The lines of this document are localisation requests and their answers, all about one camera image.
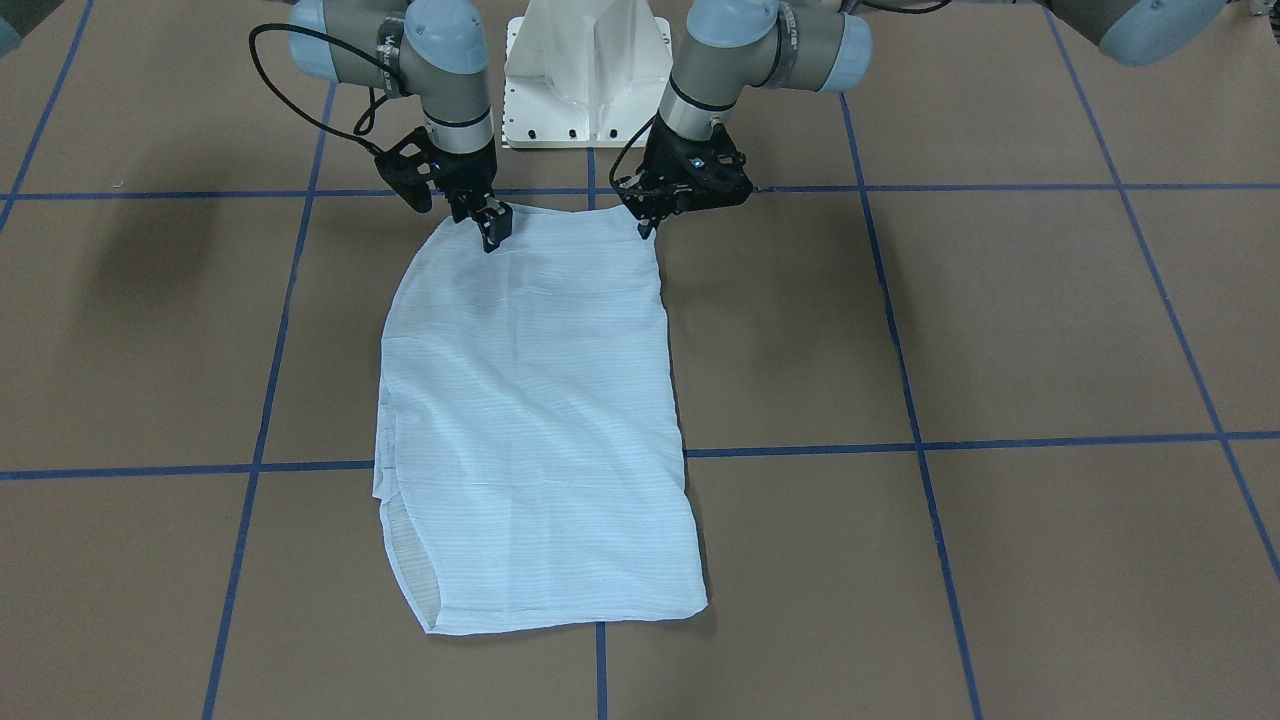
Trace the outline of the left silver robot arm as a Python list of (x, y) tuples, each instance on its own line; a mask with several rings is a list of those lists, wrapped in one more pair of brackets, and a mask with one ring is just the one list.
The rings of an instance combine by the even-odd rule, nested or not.
[[(754, 186), (727, 129), (746, 88), (844, 94), (874, 47), (867, 10), (927, 15), (942, 1), (695, 1), (655, 114), (640, 129), (643, 159), (611, 187), (643, 238), (671, 217), (744, 204)], [(1185, 47), (1221, 1), (1042, 1), (1039, 8), (1125, 67)]]

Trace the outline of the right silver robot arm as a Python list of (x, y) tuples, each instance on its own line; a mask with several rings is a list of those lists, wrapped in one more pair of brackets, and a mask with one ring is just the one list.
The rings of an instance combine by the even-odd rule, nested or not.
[(347, 136), (415, 211), (438, 191), (453, 222), (471, 220), (484, 252), (499, 249), (513, 211), (493, 188), (497, 133), (488, 87), (490, 53), (471, 1), (293, 1), (289, 47), (306, 74), (369, 88), (371, 102), (415, 97), (424, 126), (380, 149), (371, 117)]

